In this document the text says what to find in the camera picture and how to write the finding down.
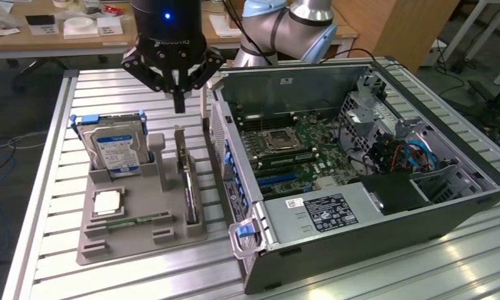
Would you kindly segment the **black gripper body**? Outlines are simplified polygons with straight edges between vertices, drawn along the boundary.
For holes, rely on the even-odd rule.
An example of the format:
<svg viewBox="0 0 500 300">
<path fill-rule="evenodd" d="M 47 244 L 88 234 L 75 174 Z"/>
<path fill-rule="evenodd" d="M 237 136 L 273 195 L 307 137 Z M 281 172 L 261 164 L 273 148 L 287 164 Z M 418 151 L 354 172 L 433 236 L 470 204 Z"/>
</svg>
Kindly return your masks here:
<svg viewBox="0 0 500 300">
<path fill-rule="evenodd" d="M 138 51 L 162 74 L 171 69 L 179 90 L 179 48 L 207 46 L 201 1 L 131 1 Z"/>
</svg>

